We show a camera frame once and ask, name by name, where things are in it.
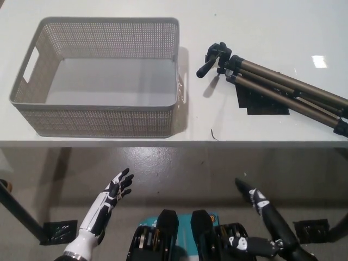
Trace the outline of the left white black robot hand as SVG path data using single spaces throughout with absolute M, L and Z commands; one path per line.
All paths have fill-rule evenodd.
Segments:
M 129 168 L 118 173 L 106 188 L 98 194 L 79 229 L 87 231 L 97 238 L 100 237 L 105 232 L 117 203 L 131 193 L 130 186 L 133 183 L 133 178 L 134 175 L 129 174 Z

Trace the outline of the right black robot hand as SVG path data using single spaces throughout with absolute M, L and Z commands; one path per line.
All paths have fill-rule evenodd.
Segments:
M 293 252 L 293 250 L 299 246 L 299 242 L 285 219 L 273 204 L 259 189 L 245 181 L 235 178 L 235 185 L 242 194 L 244 200 L 248 202 L 262 218 L 272 239 L 274 241 L 282 241 L 283 249 L 281 254 L 286 255 Z

